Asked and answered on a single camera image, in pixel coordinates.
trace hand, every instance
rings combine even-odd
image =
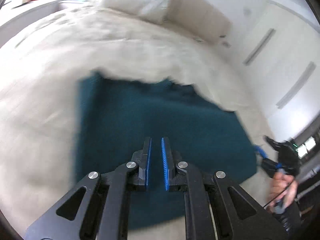
[[[276,195],[278,195],[281,191],[283,191],[285,187],[287,187],[289,183],[291,183],[293,180],[294,180],[294,176],[284,175],[280,172],[276,172],[271,182],[269,200],[273,199]],[[294,181],[290,185],[290,187],[286,191],[284,191],[279,197],[277,197],[275,200],[280,200],[284,197],[284,207],[287,208],[294,201],[294,198],[297,194],[297,187],[298,187],[298,183],[297,181]],[[271,209],[271,211],[273,211],[275,200],[269,204],[269,208]]]

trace teal garment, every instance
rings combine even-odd
[[[113,171],[152,138],[149,189],[132,193],[129,228],[150,226],[184,215],[183,194],[165,191],[161,138],[184,161],[202,171],[225,171],[238,183],[256,172],[254,148],[234,112],[198,96],[191,85],[104,79],[80,82],[81,129],[76,180],[87,173]]]

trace wrinkled bedding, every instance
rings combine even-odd
[[[20,234],[73,185],[77,81],[93,69],[112,79],[194,84],[236,111],[252,143],[275,158],[262,141],[272,136],[266,120],[237,73],[193,38],[170,23],[85,4],[31,24],[0,49],[0,208]],[[269,178],[259,169],[242,187],[264,204]],[[129,239],[185,239],[184,231],[181,218]]]

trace black cable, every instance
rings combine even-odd
[[[289,185],[284,188],[283,191],[281,191],[278,195],[276,195],[273,199],[271,199],[267,204],[265,204],[265,205],[263,206],[263,208],[265,208],[266,206],[268,206],[272,201],[274,201],[274,200],[275,200],[277,197],[279,197],[283,192],[285,192],[285,191],[291,186],[291,184],[292,184],[294,181],[295,181],[295,179],[294,179],[293,181],[291,181],[291,182],[289,183]]]

